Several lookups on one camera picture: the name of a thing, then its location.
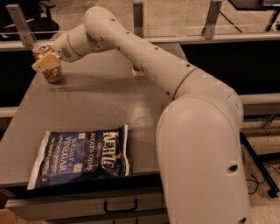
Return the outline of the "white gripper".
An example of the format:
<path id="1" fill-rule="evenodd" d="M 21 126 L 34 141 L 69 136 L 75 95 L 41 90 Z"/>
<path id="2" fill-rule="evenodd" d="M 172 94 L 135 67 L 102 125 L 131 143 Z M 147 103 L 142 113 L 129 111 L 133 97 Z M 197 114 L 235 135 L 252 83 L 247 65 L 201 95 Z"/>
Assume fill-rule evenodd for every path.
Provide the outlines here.
<path id="1" fill-rule="evenodd" d="M 36 72 L 44 72 L 60 66 L 60 57 L 65 62 L 75 62 L 82 58 L 80 49 L 83 38 L 76 32 L 60 35 L 55 41 L 56 52 L 47 52 L 31 66 Z"/>

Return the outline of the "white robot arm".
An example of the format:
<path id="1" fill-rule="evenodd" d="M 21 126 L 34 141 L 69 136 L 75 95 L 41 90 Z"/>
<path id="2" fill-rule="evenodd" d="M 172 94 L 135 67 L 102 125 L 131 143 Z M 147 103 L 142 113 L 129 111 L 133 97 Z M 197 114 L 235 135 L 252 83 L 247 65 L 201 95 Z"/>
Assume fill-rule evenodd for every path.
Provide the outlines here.
<path id="1" fill-rule="evenodd" d="M 116 49 L 170 98 L 157 124 L 157 161 L 171 224 L 252 224 L 242 163 L 243 106 L 227 84 L 129 32 L 107 9 L 90 8 L 60 35 L 37 72 Z"/>

